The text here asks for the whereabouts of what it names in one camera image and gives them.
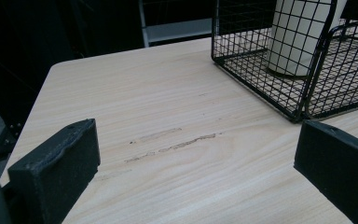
white container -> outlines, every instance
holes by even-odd
[[[335,18],[339,25],[347,0],[337,0]],[[268,68],[288,76],[306,76],[313,52],[330,10],[331,0],[278,0],[268,43]]]

table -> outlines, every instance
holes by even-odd
[[[350,223],[293,168],[301,125],[210,48],[206,38],[54,65],[7,167],[95,118],[102,164],[65,223]],[[323,122],[358,137],[358,110]]]

cable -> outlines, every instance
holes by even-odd
[[[17,76],[14,72],[12,72],[10,69],[8,69],[6,66],[4,66],[1,62],[0,62],[0,66],[5,69],[9,74],[11,74],[14,78],[16,78],[22,85],[24,85],[25,87],[27,87],[28,89],[30,89],[31,91],[38,93],[38,91],[36,91],[34,88],[32,88],[30,85],[28,85],[24,80],[22,80],[19,76]]]

black wire basket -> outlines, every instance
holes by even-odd
[[[358,0],[217,0],[213,60],[291,121],[358,108]]]

wire grid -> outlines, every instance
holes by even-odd
[[[324,118],[356,107],[358,25],[335,31],[306,109],[310,117]]]
[[[310,52],[304,46],[303,49],[301,46],[294,46],[293,49],[300,51],[299,57],[302,53],[311,53],[315,60],[306,65],[297,62],[294,71],[297,71],[300,66],[307,66],[308,75],[297,77],[292,73],[293,69],[289,71],[281,64],[273,64],[288,74],[277,76],[269,70],[271,41],[282,45],[291,43],[277,41],[271,37],[273,22],[278,28],[282,28],[279,27],[279,22],[275,21],[276,17],[273,19],[275,6],[276,1],[266,0],[254,2],[248,0],[245,3],[239,0],[217,1],[216,15],[213,20],[213,60],[293,121],[324,118],[357,107],[358,26],[336,31],[335,37],[331,39],[328,53],[322,54],[324,62],[319,64],[318,59],[315,59],[316,51]],[[288,15],[287,12],[280,11],[280,13],[281,16]],[[303,15],[294,15],[292,19],[296,18],[304,19]],[[306,19],[310,21],[310,24],[315,21],[321,22],[313,17]],[[290,28],[289,25],[285,27],[285,32],[293,33],[294,37],[303,36],[307,41],[317,40],[315,36],[307,33],[307,29],[302,31],[302,28],[304,27],[293,28],[292,26]],[[337,37],[342,34],[343,30],[346,32],[345,41],[342,36]],[[289,57],[286,59],[286,65],[293,60]],[[320,75],[319,78],[314,78],[313,72],[317,64],[321,66]],[[312,95],[308,96],[311,83],[314,84]]]

